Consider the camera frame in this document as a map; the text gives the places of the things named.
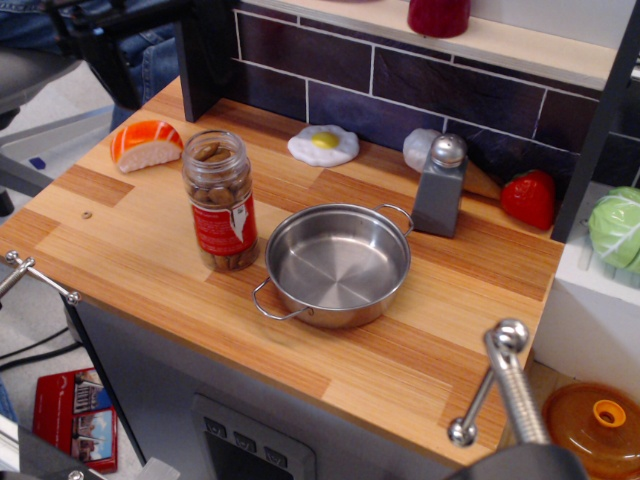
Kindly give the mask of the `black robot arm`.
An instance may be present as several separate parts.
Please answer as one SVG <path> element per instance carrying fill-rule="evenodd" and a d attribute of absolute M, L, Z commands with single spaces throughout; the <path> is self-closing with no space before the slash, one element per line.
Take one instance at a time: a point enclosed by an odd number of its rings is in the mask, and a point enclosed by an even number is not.
<path fill-rule="evenodd" d="M 111 1 L 107 11 L 99 14 L 84 12 L 79 1 L 42 1 L 39 8 L 53 23 L 60 50 L 86 61 L 118 106 L 137 110 L 141 97 L 119 42 L 182 21 L 191 5 L 190 1 L 154 1 L 130 8 L 125 1 Z"/>

